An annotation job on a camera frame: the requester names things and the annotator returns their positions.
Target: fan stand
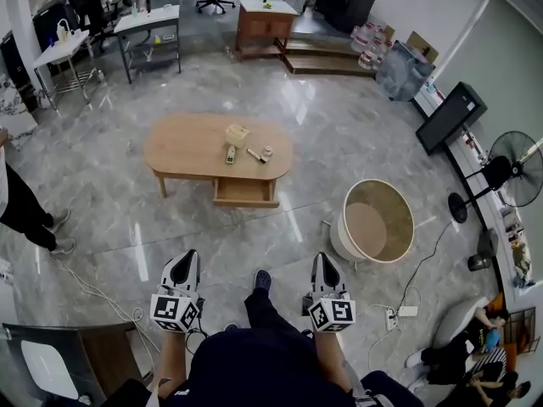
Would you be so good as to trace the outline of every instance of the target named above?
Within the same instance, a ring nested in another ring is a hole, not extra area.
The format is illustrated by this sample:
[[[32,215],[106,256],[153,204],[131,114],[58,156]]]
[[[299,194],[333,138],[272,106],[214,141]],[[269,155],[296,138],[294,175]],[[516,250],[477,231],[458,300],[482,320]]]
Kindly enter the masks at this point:
[[[471,202],[475,202],[477,199],[481,198],[487,193],[490,193],[491,191],[491,187],[486,187],[482,192],[477,193],[466,202],[464,202],[460,194],[456,192],[451,193],[447,199],[447,202],[449,204],[449,211],[451,212],[452,218],[456,220],[457,223],[464,223],[467,220],[467,205]]]

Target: sitting person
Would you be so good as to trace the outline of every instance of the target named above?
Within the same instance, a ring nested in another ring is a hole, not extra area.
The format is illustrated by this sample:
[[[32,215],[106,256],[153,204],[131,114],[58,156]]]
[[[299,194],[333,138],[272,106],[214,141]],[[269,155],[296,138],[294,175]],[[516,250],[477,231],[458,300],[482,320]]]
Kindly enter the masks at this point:
[[[407,358],[406,367],[413,368],[419,364],[438,365],[436,370],[420,376],[409,389],[414,392],[428,382],[429,384],[459,383],[474,362],[484,359],[490,351],[486,351],[487,335],[490,331],[503,327],[509,318],[506,310],[487,312],[477,308],[466,328],[456,335],[443,348],[426,348]]]
[[[503,407],[512,399],[522,398],[531,388],[530,382],[515,386],[518,379],[516,372],[508,372],[499,382],[488,381],[492,374],[499,371],[497,367],[489,371],[489,367],[498,363],[488,364],[483,370],[470,376],[468,383],[458,387],[437,407]]]

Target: jeans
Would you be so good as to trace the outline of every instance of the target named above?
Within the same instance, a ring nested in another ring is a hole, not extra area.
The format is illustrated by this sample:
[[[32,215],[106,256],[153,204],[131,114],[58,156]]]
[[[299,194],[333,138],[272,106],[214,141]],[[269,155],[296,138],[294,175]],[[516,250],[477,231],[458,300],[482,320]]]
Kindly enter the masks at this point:
[[[53,217],[38,203],[32,190],[17,173],[6,164],[8,175],[8,206],[0,223],[25,234],[29,241],[47,250],[55,250],[57,243],[52,232]]]

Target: shoe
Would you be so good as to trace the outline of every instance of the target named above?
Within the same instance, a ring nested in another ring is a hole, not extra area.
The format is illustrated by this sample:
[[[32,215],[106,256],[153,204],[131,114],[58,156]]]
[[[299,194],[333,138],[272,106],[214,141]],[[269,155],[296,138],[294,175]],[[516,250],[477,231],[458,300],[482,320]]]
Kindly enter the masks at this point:
[[[71,254],[76,249],[76,240],[73,238],[62,238],[57,240],[57,247],[55,250],[49,252],[52,256],[60,254]]]
[[[66,221],[70,218],[71,211],[69,209],[63,209],[60,211],[59,215],[53,216],[53,225],[48,228],[49,231],[52,233],[55,233],[60,229],[60,227],[66,223]]]
[[[272,277],[266,270],[258,270],[255,275],[255,289],[262,288],[270,292],[272,286]]]
[[[224,328],[224,332],[231,332],[232,330],[237,330],[238,328],[239,326],[236,323],[231,322]]]
[[[415,380],[413,383],[411,383],[409,386],[407,386],[407,389],[409,389],[411,393],[415,393],[419,391],[420,389],[422,389],[426,385],[427,382],[428,382],[428,378],[426,377],[426,374],[424,374],[420,376],[417,380]]]
[[[414,368],[423,362],[423,350],[410,355],[406,360],[406,368]]]

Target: wooden step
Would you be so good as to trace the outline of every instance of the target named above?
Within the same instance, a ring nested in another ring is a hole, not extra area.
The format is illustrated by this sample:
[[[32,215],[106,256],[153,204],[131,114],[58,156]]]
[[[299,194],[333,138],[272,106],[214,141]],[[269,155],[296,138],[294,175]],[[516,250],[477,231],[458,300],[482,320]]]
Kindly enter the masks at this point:
[[[358,59],[360,56],[360,53],[354,51],[349,44],[308,41],[306,39],[288,40],[287,54],[310,54],[318,56],[344,57],[349,59]]]
[[[375,71],[364,70],[356,60],[349,58],[287,54],[284,62],[293,74],[375,76]]]

